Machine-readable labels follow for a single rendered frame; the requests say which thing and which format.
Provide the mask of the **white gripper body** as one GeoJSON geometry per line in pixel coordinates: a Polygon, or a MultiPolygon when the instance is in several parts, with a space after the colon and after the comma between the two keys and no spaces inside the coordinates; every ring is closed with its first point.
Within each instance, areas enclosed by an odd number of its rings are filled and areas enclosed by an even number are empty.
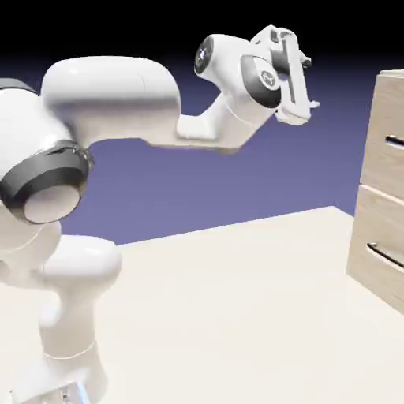
{"type": "Polygon", "coordinates": [[[275,112],[277,120],[288,125],[303,125],[311,118],[305,69],[300,48],[292,31],[279,30],[280,50],[275,52],[275,71],[281,80],[282,101],[275,112]]]}

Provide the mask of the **light wood drawer front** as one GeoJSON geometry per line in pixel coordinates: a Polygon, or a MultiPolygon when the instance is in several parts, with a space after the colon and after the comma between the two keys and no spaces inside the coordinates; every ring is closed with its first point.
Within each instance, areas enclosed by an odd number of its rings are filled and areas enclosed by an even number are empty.
{"type": "Polygon", "coordinates": [[[404,200],[404,148],[387,144],[388,135],[404,140],[404,69],[376,77],[361,172],[362,184],[404,200]]]}
{"type": "Polygon", "coordinates": [[[369,251],[370,242],[404,255],[404,202],[362,185],[346,272],[404,315],[404,271],[369,251]]]}

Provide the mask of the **light wood cabinet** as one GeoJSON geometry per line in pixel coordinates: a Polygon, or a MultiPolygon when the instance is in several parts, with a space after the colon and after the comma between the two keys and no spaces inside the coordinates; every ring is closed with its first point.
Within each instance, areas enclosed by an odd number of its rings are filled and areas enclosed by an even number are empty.
{"type": "Polygon", "coordinates": [[[404,69],[376,77],[346,272],[404,315],[404,69]]]}

